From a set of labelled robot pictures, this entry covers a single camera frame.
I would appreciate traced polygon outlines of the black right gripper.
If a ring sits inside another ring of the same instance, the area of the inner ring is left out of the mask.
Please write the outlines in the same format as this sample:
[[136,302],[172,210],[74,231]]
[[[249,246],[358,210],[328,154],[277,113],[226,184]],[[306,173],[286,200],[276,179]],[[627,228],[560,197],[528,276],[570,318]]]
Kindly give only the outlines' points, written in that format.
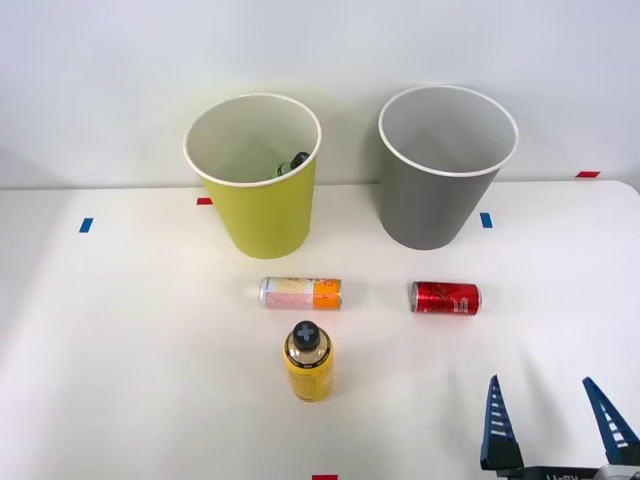
[[[590,377],[585,377],[582,383],[609,464],[638,466],[639,437]],[[524,467],[497,375],[493,375],[489,382],[480,466],[484,471],[496,471],[498,478],[509,480],[593,480],[599,471],[589,467]]]

